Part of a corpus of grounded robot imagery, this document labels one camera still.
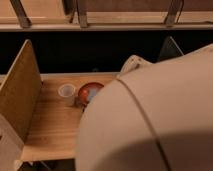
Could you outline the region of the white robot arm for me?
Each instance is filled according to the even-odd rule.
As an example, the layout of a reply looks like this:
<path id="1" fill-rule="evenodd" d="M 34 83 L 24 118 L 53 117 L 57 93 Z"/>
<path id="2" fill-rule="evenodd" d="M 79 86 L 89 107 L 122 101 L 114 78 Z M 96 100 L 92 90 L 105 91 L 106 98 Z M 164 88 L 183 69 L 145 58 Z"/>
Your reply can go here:
<path id="1" fill-rule="evenodd" d="M 213 171 L 213 43 L 107 84 L 80 122 L 76 171 Z"/>

